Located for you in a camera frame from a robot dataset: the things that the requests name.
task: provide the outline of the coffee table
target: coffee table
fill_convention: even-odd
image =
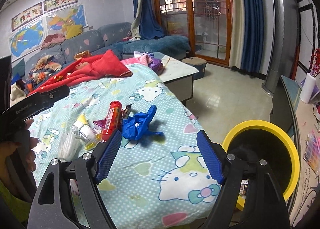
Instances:
[[[165,66],[159,78],[173,94],[185,105],[193,96],[193,74],[198,70],[188,64],[162,53],[155,53]]]

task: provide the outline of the wall poster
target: wall poster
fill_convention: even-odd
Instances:
[[[9,37],[12,61],[39,49],[45,37],[42,17],[18,29]]]
[[[18,28],[31,22],[42,15],[42,2],[24,10],[22,13],[16,15],[11,19],[11,31],[14,32]]]
[[[77,3],[78,0],[45,0],[43,1],[44,11],[50,12],[61,7]]]
[[[65,35],[69,25],[81,24],[82,27],[88,26],[83,5],[69,6],[47,13],[45,16],[48,34],[63,33]]]

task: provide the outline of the white fluffy cloth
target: white fluffy cloth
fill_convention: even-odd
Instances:
[[[26,97],[27,97],[26,93],[22,89],[20,89],[16,83],[11,85],[11,93],[10,93],[11,107]]]

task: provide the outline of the red flowers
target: red flowers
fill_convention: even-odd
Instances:
[[[311,69],[310,74],[313,77],[318,76],[318,74],[320,73],[320,49],[319,48],[316,48],[314,50],[314,53],[311,55],[310,69]]]

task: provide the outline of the wooden door frame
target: wooden door frame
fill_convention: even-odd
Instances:
[[[159,0],[154,0],[154,3],[155,3],[156,19],[160,24],[160,26],[162,26]],[[186,0],[191,55],[195,55],[199,58],[205,59],[212,63],[217,63],[219,65],[223,65],[223,66],[229,65],[230,51],[231,51],[231,32],[232,32],[232,4],[233,4],[232,0],[226,0],[226,6],[227,6],[226,59],[218,59],[218,58],[212,58],[209,56],[195,54],[195,25],[194,25],[193,4],[192,4],[192,0]]]

